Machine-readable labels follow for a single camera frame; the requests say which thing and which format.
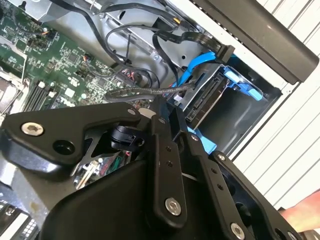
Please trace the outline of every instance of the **black metal arm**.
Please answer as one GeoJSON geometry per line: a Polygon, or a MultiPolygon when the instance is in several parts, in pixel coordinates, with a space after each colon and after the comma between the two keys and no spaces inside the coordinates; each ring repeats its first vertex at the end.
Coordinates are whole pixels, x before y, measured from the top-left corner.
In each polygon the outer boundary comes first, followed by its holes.
{"type": "Polygon", "coordinates": [[[180,108],[157,98],[150,109],[145,116],[110,103],[4,120],[4,159],[46,184],[61,184],[95,158],[132,151],[131,163],[49,209],[40,240],[300,239],[227,156],[205,153],[180,108]]]}

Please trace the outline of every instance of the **blue drive bracket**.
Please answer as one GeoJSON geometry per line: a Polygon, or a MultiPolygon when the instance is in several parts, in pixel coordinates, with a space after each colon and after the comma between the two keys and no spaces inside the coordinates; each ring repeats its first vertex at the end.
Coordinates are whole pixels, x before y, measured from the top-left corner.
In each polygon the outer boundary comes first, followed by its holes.
{"type": "Polygon", "coordinates": [[[242,76],[239,72],[230,66],[224,68],[223,73],[229,80],[228,88],[236,88],[245,95],[253,97],[260,101],[264,97],[264,93],[255,87],[248,79],[242,76]]]}
{"type": "Polygon", "coordinates": [[[217,148],[217,144],[215,144],[214,142],[210,141],[208,138],[203,136],[199,131],[199,129],[193,130],[192,128],[188,127],[188,131],[198,136],[207,154],[211,154],[217,148]]]}

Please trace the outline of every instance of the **bolt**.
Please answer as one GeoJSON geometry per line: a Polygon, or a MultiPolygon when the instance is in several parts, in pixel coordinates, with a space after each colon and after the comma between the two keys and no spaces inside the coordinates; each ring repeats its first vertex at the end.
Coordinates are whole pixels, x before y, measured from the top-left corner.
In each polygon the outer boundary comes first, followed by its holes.
{"type": "Polygon", "coordinates": [[[221,155],[221,154],[218,154],[218,158],[221,160],[221,161],[225,161],[226,158],[225,156],[221,155]]]}
{"type": "Polygon", "coordinates": [[[166,121],[163,118],[159,118],[159,122],[162,124],[166,124],[166,121]]]}
{"type": "Polygon", "coordinates": [[[296,236],[292,232],[288,231],[288,235],[291,240],[297,240],[296,236]]]}
{"type": "Polygon", "coordinates": [[[44,133],[44,128],[35,122],[26,122],[21,126],[22,132],[27,135],[38,137],[44,133]]]}
{"type": "Polygon", "coordinates": [[[134,110],[130,109],[130,108],[128,109],[128,113],[130,113],[132,115],[136,115],[136,112],[134,110]]]}
{"type": "Polygon", "coordinates": [[[195,136],[195,135],[191,135],[191,138],[192,138],[193,140],[195,140],[196,142],[199,141],[199,138],[198,138],[197,136],[195,136]]]}
{"type": "Polygon", "coordinates": [[[240,240],[244,240],[245,239],[245,233],[242,230],[242,228],[236,224],[236,223],[232,223],[231,224],[231,230],[233,232],[233,234],[240,240]]]}
{"type": "Polygon", "coordinates": [[[165,200],[165,208],[174,216],[179,216],[181,214],[181,206],[177,200],[170,197],[165,200]]]}

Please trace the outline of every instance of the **green circuit board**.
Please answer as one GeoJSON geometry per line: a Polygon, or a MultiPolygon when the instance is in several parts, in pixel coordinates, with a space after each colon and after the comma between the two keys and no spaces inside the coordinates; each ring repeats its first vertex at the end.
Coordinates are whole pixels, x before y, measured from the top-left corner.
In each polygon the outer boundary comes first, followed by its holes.
{"type": "MultiPolygon", "coordinates": [[[[52,92],[41,109],[100,104],[109,90],[128,85],[126,76],[99,78],[92,75],[84,62],[88,54],[76,42],[54,29],[39,24],[18,8],[16,19],[29,32],[48,30],[44,35],[21,31],[14,23],[14,5],[0,0],[3,11],[0,20],[0,38],[8,40],[27,56],[24,77],[31,83],[42,82],[52,92]]],[[[0,67],[21,78],[25,59],[6,44],[0,45],[0,67]]],[[[114,71],[92,57],[90,65],[103,75],[114,71]]]]}

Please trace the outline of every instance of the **white siding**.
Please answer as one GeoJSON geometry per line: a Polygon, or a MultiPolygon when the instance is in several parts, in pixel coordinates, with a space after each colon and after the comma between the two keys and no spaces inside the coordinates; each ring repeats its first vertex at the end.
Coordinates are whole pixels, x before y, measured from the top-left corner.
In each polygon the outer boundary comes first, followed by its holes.
{"type": "MultiPolygon", "coordinates": [[[[258,0],[317,56],[320,0],[258,0]]],[[[275,208],[320,189],[320,66],[234,163],[275,208]]]]}

